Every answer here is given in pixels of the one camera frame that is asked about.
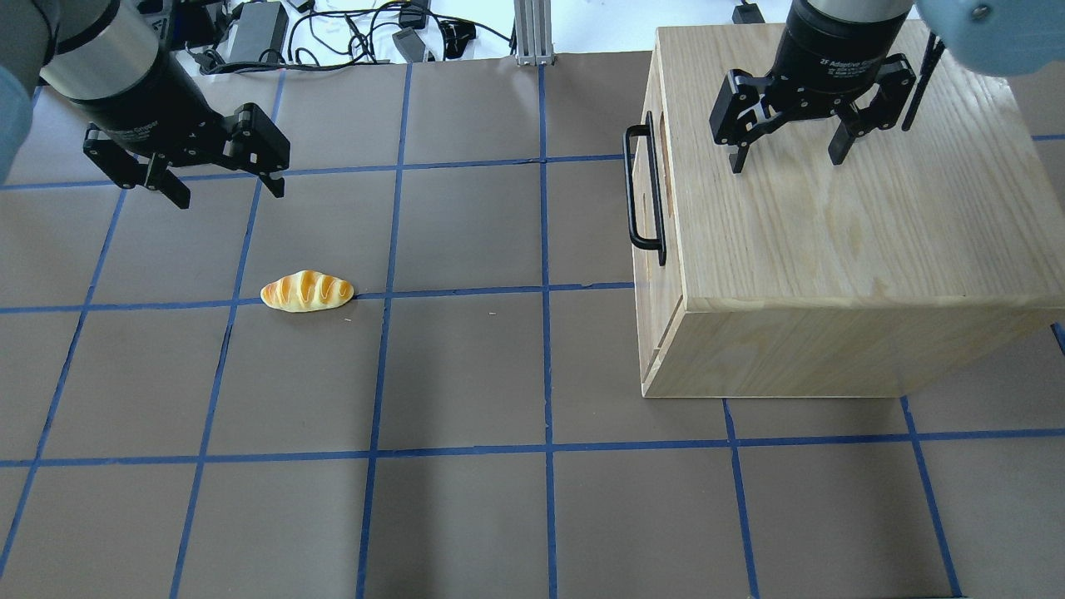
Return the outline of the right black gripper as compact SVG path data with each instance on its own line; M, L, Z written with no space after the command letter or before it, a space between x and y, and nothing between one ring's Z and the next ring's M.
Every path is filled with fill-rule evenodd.
M768 72L731 69L709 115L714 142L741 174L750 144L791 122L837 117L828 147L841 166L853 145L898 124L916 76L892 53L912 2L793 2Z

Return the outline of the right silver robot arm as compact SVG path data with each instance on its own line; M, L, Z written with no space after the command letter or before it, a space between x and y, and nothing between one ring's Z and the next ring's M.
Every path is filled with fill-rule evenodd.
M1064 53L1061 1L794 1L764 76L726 72L709 115L741 173L750 147L789 122L835 117L840 166L874 130L908 130L943 55L971 72L1037 72Z

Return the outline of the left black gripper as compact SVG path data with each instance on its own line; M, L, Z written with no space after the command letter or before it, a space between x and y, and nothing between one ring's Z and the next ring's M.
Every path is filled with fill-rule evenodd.
M216 112L168 54L133 87L73 103L91 117L82 151L114 185L145 187L187 210L191 191L174 169L220 166L250 173L274 198L285 197L290 140L271 115L253 102Z

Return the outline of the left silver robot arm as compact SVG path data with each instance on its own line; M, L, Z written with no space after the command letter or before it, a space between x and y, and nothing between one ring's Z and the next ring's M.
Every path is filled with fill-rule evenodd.
M145 187L186 209L175 169L220 166L285 193L281 129L255 103L216 112L131 1L4 1L1 72L4 175L45 81L88 118L82 151L115 187Z

